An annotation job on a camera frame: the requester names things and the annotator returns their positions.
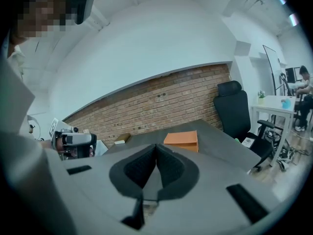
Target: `cardboard box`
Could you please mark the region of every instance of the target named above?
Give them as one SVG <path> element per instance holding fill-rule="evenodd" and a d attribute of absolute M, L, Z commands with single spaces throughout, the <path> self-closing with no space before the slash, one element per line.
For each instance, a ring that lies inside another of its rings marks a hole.
<path fill-rule="evenodd" d="M 199 151 L 197 131 L 167 134 L 164 144 L 173 145 L 190 151 Z"/>

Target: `chair headrest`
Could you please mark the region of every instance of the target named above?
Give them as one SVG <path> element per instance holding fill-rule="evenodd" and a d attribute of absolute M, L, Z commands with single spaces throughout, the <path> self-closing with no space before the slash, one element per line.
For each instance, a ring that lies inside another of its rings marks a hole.
<path fill-rule="evenodd" d="M 219 96 L 233 95 L 241 91 L 242 87 L 238 81 L 229 81 L 218 84 Z"/>

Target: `vr headset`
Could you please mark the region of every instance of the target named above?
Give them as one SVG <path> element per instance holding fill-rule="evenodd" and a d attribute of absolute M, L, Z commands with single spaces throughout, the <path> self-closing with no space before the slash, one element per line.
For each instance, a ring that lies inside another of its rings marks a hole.
<path fill-rule="evenodd" d="M 91 14 L 94 0 L 69 0 L 71 13 L 75 14 L 75 23 L 81 24 Z"/>

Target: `potted plant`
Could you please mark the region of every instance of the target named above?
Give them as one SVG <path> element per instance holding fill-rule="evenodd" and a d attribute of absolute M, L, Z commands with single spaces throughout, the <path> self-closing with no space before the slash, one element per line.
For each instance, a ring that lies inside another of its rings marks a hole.
<path fill-rule="evenodd" d="M 263 104 L 264 103 L 264 98 L 265 98 L 265 92 L 264 91 L 259 91 L 258 92 L 258 104 Z"/>

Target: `floor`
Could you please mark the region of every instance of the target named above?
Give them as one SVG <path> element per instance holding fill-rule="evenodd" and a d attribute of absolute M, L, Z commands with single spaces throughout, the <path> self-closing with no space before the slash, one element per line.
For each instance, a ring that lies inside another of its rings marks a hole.
<path fill-rule="evenodd" d="M 283 125 L 284 120 L 277 118 L 276 124 Z M 310 142 L 312 126 L 313 124 L 310 123 L 305 132 L 296 132 L 293 129 L 287 137 L 287 141 L 292 147 L 301 150 L 300 152 L 306 155 L 297 152 L 286 171 L 282 171 L 278 163 L 271 167 L 269 165 L 270 159 L 267 159 L 261 164 L 262 170 L 260 172 L 257 172 L 255 169 L 250 172 L 253 178 L 268 185 L 280 201 L 284 201 L 301 189 L 301 185 L 312 167 L 313 155 L 311 153 L 313 143 Z"/>

